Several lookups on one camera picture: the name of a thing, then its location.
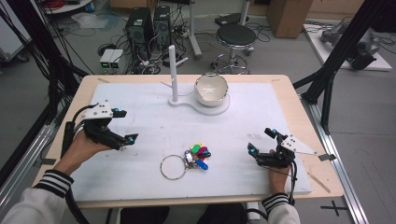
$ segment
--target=key ring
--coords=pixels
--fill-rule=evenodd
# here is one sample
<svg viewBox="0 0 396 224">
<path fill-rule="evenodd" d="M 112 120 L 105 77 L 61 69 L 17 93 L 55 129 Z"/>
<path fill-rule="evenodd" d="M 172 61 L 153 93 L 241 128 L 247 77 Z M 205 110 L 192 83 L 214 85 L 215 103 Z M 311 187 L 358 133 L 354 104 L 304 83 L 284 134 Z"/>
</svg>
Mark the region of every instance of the key ring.
<svg viewBox="0 0 396 224">
<path fill-rule="evenodd" d="M 177 177 L 169 177 L 169 176 L 167 176 L 167 175 L 163 172 L 163 162 L 164 162 L 166 159 L 171 158 L 171 157 L 178 157 L 178 158 L 180 158 L 180 159 L 183 161 L 183 163 L 184 163 L 184 172 L 183 172 L 183 174 L 181 174 L 180 176 L 177 176 Z M 177 179 L 180 179 L 181 177 L 183 177 L 184 174 L 186 174 L 186 172 L 187 172 L 188 169 L 189 169 L 189 165 L 187 164 L 187 162 L 184 160 L 184 158 L 182 158 L 181 156 L 178 156 L 178 155 L 169 155 L 169 156 L 163 158 L 163 160 L 161 161 L 161 165 L 160 165 L 161 174 L 163 174 L 163 176 L 164 176 L 166 179 L 169 179 L 169 180 L 177 180 Z"/>
</svg>

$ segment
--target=black stool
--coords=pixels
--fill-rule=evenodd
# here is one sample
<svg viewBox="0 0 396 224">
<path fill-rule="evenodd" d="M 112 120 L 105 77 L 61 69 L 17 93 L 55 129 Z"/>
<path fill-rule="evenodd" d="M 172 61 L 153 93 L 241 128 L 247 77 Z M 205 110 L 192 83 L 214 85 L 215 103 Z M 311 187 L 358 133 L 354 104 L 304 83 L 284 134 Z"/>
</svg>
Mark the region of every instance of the black stool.
<svg viewBox="0 0 396 224">
<path fill-rule="evenodd" d="M 239 24 L 226 24 L 218 29 L 216 39 L 225 47 L 230 48 L 229 54 L 220 54 L 213 62 L 218 74 L 248 74 L 248 63 L 235 51 L 249 49 L 256 41 L 256 34 L 250 28 Z"/>
</svg>

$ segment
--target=metal stool base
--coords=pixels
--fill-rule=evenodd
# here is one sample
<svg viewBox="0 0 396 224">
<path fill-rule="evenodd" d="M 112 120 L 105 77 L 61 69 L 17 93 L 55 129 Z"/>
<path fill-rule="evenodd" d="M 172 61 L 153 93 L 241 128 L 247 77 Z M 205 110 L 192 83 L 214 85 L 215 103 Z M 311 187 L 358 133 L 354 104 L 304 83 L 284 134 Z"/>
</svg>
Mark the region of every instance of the metal stool base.
<svg viewBox="0 0 396 224">
<path fill-rule="evenodd" d="M 218 74 L 236 74 L 243 75 L 249 74 L 248 62 L 241 56 L 232 54 L 220 54 L 219 57 L 213 62 L 213 68 Z"/>
</svg>

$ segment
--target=metal bowl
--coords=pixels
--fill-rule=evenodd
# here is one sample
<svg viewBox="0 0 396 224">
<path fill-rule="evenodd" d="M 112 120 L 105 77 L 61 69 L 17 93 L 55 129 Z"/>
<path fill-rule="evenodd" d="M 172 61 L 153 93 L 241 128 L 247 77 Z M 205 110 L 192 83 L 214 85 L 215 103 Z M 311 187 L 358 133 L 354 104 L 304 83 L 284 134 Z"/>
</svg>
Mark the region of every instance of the metal bowl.
<svg viewBox="0 0 396 224">
<path fill-rule="evenodd" d="M 227 81 L 218 74 L 206 73 L 195 81 L 195 99 L 203 105 L 221 105 L 227 96 L 227 91 Z"/>
</svg>

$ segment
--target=cardboard box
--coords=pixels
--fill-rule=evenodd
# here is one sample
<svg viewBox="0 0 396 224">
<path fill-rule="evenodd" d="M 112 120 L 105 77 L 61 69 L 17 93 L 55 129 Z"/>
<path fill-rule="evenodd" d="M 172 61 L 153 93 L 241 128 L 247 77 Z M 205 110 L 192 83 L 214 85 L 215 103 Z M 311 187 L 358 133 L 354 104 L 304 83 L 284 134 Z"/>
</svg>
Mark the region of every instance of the cardboard box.
<svg viewBox="0 0 396 224">
<path fill-rule="evenodd" d="M 275 37 L 296 38 L 314 0 L 272 0 L 267 20 Z"/>
<path fill-rule="evenodd" d="M 251 16 L 262 16 L 267 14 L 267 10 L 268 5 L 250 3 L 247 14 Z"/>
<path fill-rule="evenodd" d="M 134 8 L 149 7 L 151 13 L 157 6 L 158 0 L 110 0 L 110 7 L 114 8 Z"/>
</svg>

